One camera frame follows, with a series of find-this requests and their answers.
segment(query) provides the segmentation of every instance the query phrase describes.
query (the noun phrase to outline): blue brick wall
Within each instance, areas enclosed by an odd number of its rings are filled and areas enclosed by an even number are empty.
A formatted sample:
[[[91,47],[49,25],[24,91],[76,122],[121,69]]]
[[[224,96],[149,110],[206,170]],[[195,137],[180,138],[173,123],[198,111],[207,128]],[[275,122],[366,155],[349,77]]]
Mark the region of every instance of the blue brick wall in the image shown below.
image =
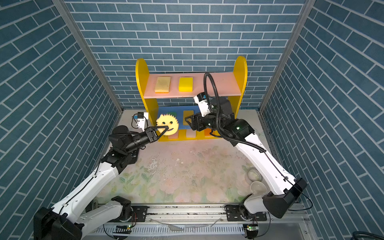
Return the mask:
[[[90,173],[117,110],[50,0],[0,1],[0,239]]]
[[[68,0],[66,3],[125,108],[143,108],[134,72],[138,58],[147,61],[151,73],[224,72],[233,71],[236,58],[244,56],[249,74],[241,106],[255,109],[304,1]],[[182,104],[192,101],[159,101],[160,106]]]
[[[383,10],[317,0],[264,112],[319,239],[384,235]]]

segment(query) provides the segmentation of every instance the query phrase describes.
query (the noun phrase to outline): toy shelf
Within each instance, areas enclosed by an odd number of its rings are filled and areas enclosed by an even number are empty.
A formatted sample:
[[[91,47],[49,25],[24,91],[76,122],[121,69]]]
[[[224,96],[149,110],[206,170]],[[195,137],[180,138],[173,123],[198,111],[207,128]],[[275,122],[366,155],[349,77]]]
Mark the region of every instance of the toy shelf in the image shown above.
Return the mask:
[[[228,96],[231,103],[232,111],[237,117],[240,108],[240,103],[243,99],[245,86],[247,84],[248,67],[244,57],[239,56],[236,59],[233,72],[229,73],[211,73],[215,80],[218,94],[220,96]],[[157,77],[170,76],[171,82],[169,93],[155,93],[154,88],[156,85]],[[156,119],[160,113],[168,112],[181,112],[177,116],[181,120],[183,117],[183,110],[194,110],[194,113],[199,112],[196,106],[174,106],[174,107],[160,107],[157,104],[157,98],[187,98],[194,97],[204,91],[203,87],[204,73],[167,73],[167,74],[150,74],[147,63],[144,59],[140,58],[136,61],[136,83],[140,92],[141,99],[144,107],[149,114],[149,120],[153,126],[156,126]],[[179,78],[180,77],[193,77],[193,91],[192,92],[179,92]],[[207,91],[208,94],[214,96],[212,85],[207,78]],[[178,120],[180,126],[183,125],[182,121]],[[189,126],[179,129],[179,137],[176,139],[168,139],[167,136],[162,136],[159,141],[184,141],[184,140],[201,140],[212,139],[213,136],[209,135],[210,129],[205,131],[196,132],[195,138],[187,138],[186,131]]]
[[[220,96],[240,96],[241,92],[233,73],[211,73],[215,80],[217,92]],[[155,93],[157,78],[160,76],[170,76],[169,93]],[[179,92],[179,78],[193,77],[193,91]],[[144,92],[144,98],[190,98],[204,91],[203,85],[204,73],[172,73],[172,74],[150,74],[147,87]],[[214,96],[211,81],[207,78],[207,92]]]

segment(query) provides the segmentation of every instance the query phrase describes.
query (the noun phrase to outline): beige sponge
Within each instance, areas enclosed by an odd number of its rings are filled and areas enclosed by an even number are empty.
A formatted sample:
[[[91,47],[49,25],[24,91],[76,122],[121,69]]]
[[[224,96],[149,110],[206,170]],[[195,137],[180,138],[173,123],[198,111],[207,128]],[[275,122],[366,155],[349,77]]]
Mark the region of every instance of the beige sponge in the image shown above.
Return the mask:
[[[169,93],[170,77],[157,77],[156,93]]]

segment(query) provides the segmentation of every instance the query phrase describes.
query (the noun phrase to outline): white robotic arm segment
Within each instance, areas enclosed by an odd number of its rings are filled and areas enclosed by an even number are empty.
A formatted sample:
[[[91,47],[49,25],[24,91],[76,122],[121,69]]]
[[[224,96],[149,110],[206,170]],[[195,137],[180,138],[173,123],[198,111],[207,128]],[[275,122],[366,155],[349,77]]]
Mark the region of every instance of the white robotic arm segment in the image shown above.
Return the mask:
[[[119,175],[117,168],[110,163],[101,162],[96,169],[81,182],[70,194],[53,205],[53,212],[67,214],[67,219],[76,222],[85,207],[111,180]]]
[[[264,147],[255,133],[245,137],[245,140],[257,144],[260,147]],[[294,183],[295,177],[288,173],[268,151],[263,153],[254,147],[243,143],[237,144],[236,148],[239,149],[257,168],[257,170],[264,177],[273,194],[285,194],[284,190],[292,188],[292,185],[289,182]],[[286,181],[280,173],[282,173],[284,177],[288,178],[289,182]]]

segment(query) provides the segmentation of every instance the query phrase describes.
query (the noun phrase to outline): floral pattern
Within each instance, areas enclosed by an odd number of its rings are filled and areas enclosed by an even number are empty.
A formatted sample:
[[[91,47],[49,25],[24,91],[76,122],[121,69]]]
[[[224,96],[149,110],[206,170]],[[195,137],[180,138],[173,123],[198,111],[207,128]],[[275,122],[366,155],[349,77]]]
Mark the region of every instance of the floral pattern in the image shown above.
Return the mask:
[[[118,195],[132,203],[238,202],[250,193],[245,174],[251,167],[223,139],[157,142],[96,198],[101,204]]]

